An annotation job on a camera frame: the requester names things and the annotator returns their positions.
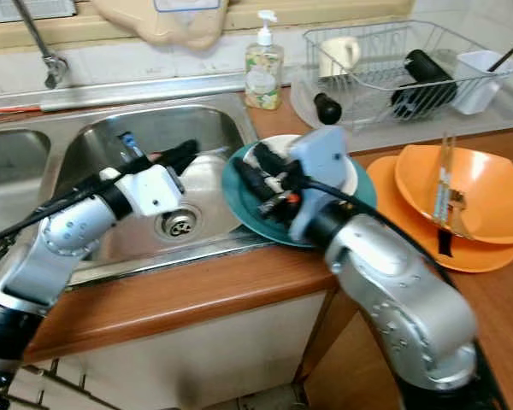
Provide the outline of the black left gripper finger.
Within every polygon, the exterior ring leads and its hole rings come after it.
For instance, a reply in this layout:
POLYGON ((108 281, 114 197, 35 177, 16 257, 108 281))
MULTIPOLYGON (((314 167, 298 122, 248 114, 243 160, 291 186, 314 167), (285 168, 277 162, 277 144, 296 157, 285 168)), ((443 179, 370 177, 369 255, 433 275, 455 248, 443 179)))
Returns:
POLYGON ((197 159, 199 152, 201 152, 199 142, 189 139, 177 147, 160 152, 159 164, 170 168, 179 177, 197 159))
POLYGON ((120 156, 125 164, 142 164, 148 161, 144 151, 137 144, 134 134, 131 132, 124 132, 117 137, 122 148, 120 149, 120 156))

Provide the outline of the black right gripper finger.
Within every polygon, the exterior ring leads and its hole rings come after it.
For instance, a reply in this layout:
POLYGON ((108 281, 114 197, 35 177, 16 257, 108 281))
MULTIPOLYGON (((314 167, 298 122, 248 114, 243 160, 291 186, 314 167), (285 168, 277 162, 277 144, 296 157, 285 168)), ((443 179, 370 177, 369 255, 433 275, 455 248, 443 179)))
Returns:
POLYGON ((242 161, 242 181, 245 187, 261 202, 261 207, 277 207, 284 202, 283 192, 278 192, 267 183, 264 172, 242 161))
POLYGON ((273 152, 271 147, 264 142, 254 145, 254 159, 264 174, 271 177, 280 177, 289 174, 294 168, 283 156, 273 152))

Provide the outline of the white kitchen cabinet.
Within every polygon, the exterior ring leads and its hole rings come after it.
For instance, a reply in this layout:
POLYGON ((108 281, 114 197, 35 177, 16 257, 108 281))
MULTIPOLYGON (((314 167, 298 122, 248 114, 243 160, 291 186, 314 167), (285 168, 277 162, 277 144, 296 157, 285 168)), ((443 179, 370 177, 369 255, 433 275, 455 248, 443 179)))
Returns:
POLYGON ((186 286, 142 281, 70 290, 23 359, 87 379, 77 395, 34 372, 10 393, 50 410, 204 407, 299 382, 309 406, 400 410, 393 375, 361 314, 325 278, 314 284, 186 286))

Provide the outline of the stainless steel double sink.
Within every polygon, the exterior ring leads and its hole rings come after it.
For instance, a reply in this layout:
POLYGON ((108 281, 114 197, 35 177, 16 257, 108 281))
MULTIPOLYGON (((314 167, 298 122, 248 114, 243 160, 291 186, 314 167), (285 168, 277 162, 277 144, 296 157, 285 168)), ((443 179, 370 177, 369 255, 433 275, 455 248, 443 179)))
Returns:
POLYGON ((0 122, 0 231, 85 177, 122 164, 117 137, 124 132, 134 134, 145 153, 166 151, 189 139, 199 142, 199 157, 181 177, 186 189, 182 208, 197 214, 198 230, 187 241, 164 241, 157 233, 159 216, 127 216, 77 266, 71 285, 96 284, 267 243, 240 224, 222 196, 227 160, 257 140, 244 101, 234 93, 0 122))

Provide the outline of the teal plate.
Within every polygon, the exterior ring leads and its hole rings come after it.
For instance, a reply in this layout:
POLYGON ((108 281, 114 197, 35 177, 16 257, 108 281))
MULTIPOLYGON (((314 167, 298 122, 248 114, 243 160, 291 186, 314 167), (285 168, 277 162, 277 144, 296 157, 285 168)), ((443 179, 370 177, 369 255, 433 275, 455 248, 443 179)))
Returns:
MULTIPOLYGON (((251 149, 256 145, 257 142, 244 145, 244 147, 237 149, 227 160, 226 167, 221 175, 221 191, 227 207, 242 224, 269 239, 269 241, 283 243, 285 246, 296 247, 296 249, 313 249, 314 246, 311 243, 291 239, 284 224, 262 218, 259 210, 257 210, 260 200, 244 187, 236 169, 233 165, 230 165, 230 161, 234 159, 244 159, 255 167, 257 162, 254 161, 251 149)), ((377 208, 378 195, 373 180, 369 176, 365 176, 366 171, 358 161, 351 160, 351 166, 354 167, 356 177, 356 188, 351 194, 362 202, 366 202, 369 206, 377 208)))

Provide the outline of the sink drain strainer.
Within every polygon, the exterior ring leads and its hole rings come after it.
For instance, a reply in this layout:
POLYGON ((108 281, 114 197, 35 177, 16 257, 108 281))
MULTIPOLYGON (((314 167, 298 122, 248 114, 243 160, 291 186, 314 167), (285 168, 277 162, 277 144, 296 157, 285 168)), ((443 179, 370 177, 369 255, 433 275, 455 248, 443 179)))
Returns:
POLYGON ((198 216, 186 208, 158 218, 157 233, 164 241, 187 241, 197 230, 198 216))

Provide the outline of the white bowl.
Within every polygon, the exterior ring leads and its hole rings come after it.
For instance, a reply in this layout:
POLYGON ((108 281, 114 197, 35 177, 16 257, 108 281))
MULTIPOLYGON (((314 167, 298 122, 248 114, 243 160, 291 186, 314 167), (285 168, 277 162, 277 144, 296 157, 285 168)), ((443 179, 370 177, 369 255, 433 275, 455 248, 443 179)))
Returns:
MULTIPOLYGON (((283 159, 288 159, 289 149, 294 144, 294 141, 299 139, 300 134, 276 134, 276 136, 269 137, 268 139, 261 139, 275 154, 283 159)), ((243 148, 242 149, 242 160, 246 161, 253 167, 259 167, 259 161, 257 161, 251 150, 254 148, 243 148)), ((346 172, 346 179, 341 185, 341 189, 345 194, 354 195, 356 188, 358 187, 358 176, 356 175, 355 167, 350 160, 343 160, 343 165, 346 172)))

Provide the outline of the small black cup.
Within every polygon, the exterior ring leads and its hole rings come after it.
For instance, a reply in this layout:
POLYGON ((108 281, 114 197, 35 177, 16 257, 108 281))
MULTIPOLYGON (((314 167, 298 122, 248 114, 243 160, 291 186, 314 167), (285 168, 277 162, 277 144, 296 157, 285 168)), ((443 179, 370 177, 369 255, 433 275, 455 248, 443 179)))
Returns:
POLYGON ((327 93, 318 93, 314 97, 316 118, 326 126, 336 125, 343 116, 342 106, 327 93))

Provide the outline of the floral soap dispenser bottle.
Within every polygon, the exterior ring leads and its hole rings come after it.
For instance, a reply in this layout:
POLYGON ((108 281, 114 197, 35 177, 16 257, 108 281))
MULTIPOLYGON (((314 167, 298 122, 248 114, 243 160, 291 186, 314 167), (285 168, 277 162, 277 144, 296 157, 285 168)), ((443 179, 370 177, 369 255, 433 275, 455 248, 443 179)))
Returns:
POLYGON ((257 16, 263 26, 257 32, 256 42, 245 48, 245 105, 274 110, 281 105, 281 72, 286 51, 275 42, 269 28, 269 23, 279 22, 277 14, 273 10, 260 10, 257 16))

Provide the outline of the chrome faucet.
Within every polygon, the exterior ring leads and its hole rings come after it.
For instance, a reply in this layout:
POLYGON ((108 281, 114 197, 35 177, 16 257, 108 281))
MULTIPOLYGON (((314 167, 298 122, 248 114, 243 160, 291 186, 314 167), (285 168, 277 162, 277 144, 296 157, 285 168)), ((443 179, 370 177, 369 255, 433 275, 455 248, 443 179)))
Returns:
POLYGON ((23 23, 26 24, 27 31, 33 39, 33 42, 37 45, 38 50, 40 50, 42 62, 46 66, 46 71, 48 71, 44 85, 48 87, 48 89, 54 90, 61 84, 65 75, 68 74, 68 62, 50 50, 48 44, 42 38, 41 32, 39 32, 38 28, 35 26, 34 17, 31 15, 25 0, 11 1, 13 1, 13 5, 21 16, 23 23))

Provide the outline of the beige plastic board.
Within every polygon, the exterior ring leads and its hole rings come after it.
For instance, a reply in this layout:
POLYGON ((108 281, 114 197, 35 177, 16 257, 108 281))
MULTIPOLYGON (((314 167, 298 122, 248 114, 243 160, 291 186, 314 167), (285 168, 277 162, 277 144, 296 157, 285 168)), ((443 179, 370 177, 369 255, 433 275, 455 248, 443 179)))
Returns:
POLYGON ((159 13, 152 0, 90 0, 97 14, 150 44, 178 44, 206 50, 221 38, 230 0, 220 8, 159 13))

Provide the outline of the cream mug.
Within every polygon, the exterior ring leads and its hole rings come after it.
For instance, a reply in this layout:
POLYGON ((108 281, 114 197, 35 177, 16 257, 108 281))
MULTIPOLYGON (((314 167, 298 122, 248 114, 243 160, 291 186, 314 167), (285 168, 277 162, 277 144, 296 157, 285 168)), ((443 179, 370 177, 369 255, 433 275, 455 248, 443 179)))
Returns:
POLYGON ((361 45, 353 36, 323 40, 319 44, 319 77, 324 79, 349 74, 362 55, 361 45))

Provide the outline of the grey drain tray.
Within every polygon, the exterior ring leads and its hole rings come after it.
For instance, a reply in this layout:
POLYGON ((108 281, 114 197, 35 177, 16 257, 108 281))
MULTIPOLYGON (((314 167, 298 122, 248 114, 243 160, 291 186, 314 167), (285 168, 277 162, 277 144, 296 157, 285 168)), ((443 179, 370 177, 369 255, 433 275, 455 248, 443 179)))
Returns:
POLYGON ((468 136, 486 132, 501 132, 513 128, 513 92, 500 90, 490 105, 478 114, 460 114, 445 108, 428 120, 381 122, 376 125, 355 126, 346 139, 347 151, 369 151, 440 139, 446 133, 468 136))

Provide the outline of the clear blue-rimmed plastic lid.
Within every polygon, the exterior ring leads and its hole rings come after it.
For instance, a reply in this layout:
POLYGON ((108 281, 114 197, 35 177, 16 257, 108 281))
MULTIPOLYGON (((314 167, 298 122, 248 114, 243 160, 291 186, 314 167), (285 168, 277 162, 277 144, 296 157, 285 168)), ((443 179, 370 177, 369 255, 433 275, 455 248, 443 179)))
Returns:
POLYGON ((218 9, 222 0, 152 0, 152 4, 159 13, 195 12, 218 9))

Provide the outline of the black bottle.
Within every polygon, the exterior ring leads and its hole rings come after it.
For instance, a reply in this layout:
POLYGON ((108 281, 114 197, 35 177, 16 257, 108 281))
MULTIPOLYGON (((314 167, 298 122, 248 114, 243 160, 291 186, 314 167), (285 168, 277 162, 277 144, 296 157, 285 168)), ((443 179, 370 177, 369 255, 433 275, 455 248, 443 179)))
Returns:
POLYGON ((397 120, 416 120, 453 101, 457 82, 423 50, 412 50, 404 59, 404 69, 413 79, 400 85, 391 97, 397 120))

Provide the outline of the white plastic grate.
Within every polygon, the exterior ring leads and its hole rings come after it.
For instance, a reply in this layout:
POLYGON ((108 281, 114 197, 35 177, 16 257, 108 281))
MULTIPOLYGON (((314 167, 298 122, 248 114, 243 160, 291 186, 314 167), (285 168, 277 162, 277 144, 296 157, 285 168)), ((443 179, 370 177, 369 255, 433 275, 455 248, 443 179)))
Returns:
MULTIPOLYGON (((69 17, 77 15, 75 0, 22 0, 33 19, 69 17)), ((13 0, 0 0, 0 23, 21 19, 21 12, 13 0)))

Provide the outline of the orange bowl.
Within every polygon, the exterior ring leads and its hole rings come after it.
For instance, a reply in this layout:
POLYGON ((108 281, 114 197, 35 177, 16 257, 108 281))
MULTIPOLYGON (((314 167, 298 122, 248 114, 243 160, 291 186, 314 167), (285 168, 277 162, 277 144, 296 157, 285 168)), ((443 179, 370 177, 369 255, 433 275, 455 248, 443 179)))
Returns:
MULTIPOLYGON (((405 145, 396 156, 398 191, 417 214, 432 221, 440 145, 405 145)), ((461 220, 475 241, 513 243, 513 161, 476 149, 453 149, 451 187, 461 192, 461 220)))

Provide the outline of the orange plate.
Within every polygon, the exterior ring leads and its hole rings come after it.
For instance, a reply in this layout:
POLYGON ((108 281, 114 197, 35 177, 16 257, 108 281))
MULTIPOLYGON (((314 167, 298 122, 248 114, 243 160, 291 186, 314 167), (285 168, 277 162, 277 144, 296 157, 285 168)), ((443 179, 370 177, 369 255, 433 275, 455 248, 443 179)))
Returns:
POLYGON ((408 204, 396 184, 396 157, 381 157, 370 163, 367 173, 378 195, 377 210, 420 243, 441 266, 456 271, 494 271, 513 262, 513 243, 481 243, 452 236, 451 253, 441 254, 438 229, 408 204))

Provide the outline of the white utensil holder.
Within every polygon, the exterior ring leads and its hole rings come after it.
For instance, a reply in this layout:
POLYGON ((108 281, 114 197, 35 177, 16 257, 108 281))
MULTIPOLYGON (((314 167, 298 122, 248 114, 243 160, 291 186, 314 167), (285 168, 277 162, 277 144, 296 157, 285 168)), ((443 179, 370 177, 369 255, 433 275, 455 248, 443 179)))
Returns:
POLYGON ((478 114, 490 105, 504 79, 513 73, 511 58, 490 72, 500 58, 502 55, 492 50, 461 52, 458 55, 458 65, 453 74, 458 79, 458 94, 451 103, 456 112, 478 114))

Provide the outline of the dark thin utensil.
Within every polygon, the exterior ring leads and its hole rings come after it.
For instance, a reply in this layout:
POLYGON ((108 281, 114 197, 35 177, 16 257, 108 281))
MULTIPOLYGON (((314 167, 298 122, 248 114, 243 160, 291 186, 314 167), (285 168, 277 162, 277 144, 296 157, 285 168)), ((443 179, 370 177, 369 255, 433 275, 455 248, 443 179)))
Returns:
POLYGON ((502 57, 499 57, 488 69, 488 72, 495 72, 498 70, 499 67, 502 67, 504 63, 507 62, 508 59, 513 57, 513 47, 510 48, 510 50, 507 50, 505 54, 502 55, 502 57))

